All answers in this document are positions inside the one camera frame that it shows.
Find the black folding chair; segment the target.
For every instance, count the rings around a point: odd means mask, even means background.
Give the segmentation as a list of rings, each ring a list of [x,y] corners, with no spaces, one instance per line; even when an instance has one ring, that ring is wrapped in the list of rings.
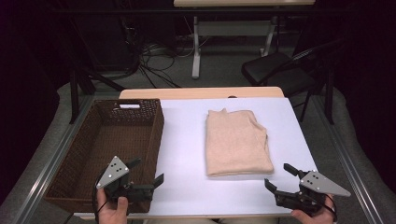
[[[345,40],[336,39],[299,52],[292,57],[275,52],[243,63],[241,72],[253,87],[278,87],[285,97],[306,93],[300,121],[304,120],[309,99],[325,91],[325,116],[330,124],[332,118],[332,95],[334,70],[344,51]]]

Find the white table mat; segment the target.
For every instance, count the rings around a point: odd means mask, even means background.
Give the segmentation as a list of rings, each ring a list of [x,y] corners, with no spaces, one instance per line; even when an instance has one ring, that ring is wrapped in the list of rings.
[[[163,138],[157,173],[164,182],[154,192],[147,218],[171,217],[284,217],[265,188],[269,179],[280,190],[299,189],[297,177],[285,163],[309,171],[316,168],[300,124],[286,98],[163,100]],[[250,110],[268,131],[270,175],[208,177],[205,173],[205,120],[210,110]]]

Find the person's right hand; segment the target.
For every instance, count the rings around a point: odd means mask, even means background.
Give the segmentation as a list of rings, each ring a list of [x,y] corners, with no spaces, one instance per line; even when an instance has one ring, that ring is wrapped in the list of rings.
[[[325,206],[312,217],[301,210],[292,210],[291,215],[301,224],[333,224],[334,211],[332,195],[326,196]]]

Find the black metal stand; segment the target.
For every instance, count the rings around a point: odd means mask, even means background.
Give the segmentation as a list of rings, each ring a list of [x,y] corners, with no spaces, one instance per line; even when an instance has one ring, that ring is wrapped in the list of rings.
[[[81,89],[85,94],[93,95],[96,92],[92,81],[99,80],[106,84],[108,87],[116,90],[123,91],[124,87],[111,79],[100,75],[94,70],[92,59],[86,47],[84,38],[73,19],[68,20],[69,37],[70,37],[70,60],[72,68],[70,70],[70,93],[71,93],[71,106],[72,115],[70,123],[73,124],[79,115],[79,99],[78,89]]]

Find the white-legged desk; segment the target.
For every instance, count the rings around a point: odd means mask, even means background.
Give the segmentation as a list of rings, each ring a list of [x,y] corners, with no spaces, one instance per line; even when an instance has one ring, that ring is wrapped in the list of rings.
[[[316,0],[174,0],[174,6],[180,8],[191,7],[193,9],[242,9],[243,7],[267,7],[269,9],[310,7]],[[202,21],[200,17],[193,17],[193,64],[191,77],[197,79],[200,76],[201,67],[201,46],[199,37],[201,36],[265,36],[266,41],[261,49],[261,56],[269,53],[275,33],[276,16],[269,19],[231,19],[219,21]]]

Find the beige sweater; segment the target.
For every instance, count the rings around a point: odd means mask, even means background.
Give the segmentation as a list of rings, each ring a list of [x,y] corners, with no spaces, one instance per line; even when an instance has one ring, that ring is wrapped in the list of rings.
[[[205,122],[208,176],[271,174],[267,130],[250,110],[209,110]]]

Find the brown woven basket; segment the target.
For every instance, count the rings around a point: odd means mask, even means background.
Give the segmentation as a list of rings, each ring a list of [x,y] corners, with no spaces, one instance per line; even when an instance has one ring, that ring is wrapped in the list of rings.
[[[110,161],[141,160],[135,185],[154,186],[164,117],[158,99],[98,100],[82,121],[44,199],[70,213],[90,213],[96,181]]]

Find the metal floor rail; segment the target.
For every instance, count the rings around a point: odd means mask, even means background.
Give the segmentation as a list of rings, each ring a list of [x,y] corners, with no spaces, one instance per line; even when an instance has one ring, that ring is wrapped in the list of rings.
[[[337,152],[339,161],[341,162],[342,167],[346,173],[346,177],[351,187],[353,188],[354,195],[359,201],[361,209],[366,216],[368,222],[370,224],[384,224],[383,219],[378,213],[378,210],[371,195],[369,194],[368,189],[363,183],[355,164],[353,163],[349,153],[347,152],[347,148],[342,141],[340,134],[337,132],[335,126],[333,124],[330,124],[325,113],[323,112],[322,100],[319,97],[314,96],[312,102],[315,106],[315,109],[318,111],[322,123],[324,124],[327,132],[329,133],[332,144],[335,148],[335,151]]]
[[[11,219],[11,224],[31,223],[31,218],[42,201],[50,181],[93,99],[92,95],[79,97],[79,114],[73,123],[70,123],[71,98],[63,97],[61,99],[55,117],[42,142],[21,175],[17,186],[13,188],[19,205],[17,214]]]

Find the person's left hand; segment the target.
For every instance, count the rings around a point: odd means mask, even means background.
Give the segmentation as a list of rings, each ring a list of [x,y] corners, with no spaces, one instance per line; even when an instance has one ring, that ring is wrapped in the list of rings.
[[[127,224],[128,200],[125,197],[119,197],[118,203],[113,208],[106,201],[106,194],[103,189],[97,190],[98,202],[98,223],[99,224]]]

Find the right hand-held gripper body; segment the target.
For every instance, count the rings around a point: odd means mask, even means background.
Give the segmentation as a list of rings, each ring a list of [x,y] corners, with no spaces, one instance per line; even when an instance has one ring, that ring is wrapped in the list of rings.
[[[314,215],[325,206],[327,195],[343,197],[351,195],[348,190],[318,171],[304,172],[304,177],[299,181],[299,189],[297,192],[290,193],[276,188],[276,205]]]

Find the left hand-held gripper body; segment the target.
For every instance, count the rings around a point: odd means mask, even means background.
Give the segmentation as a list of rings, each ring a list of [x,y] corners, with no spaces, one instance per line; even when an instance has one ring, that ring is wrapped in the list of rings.
[[[114,156],[96,183],[97,189],[103,189],[106,198],[115,203],[119,197],[125,197],[129,203],[150,202],[154,187],[150,184],[136,184],[130,179],[129,170],[118,156]]]

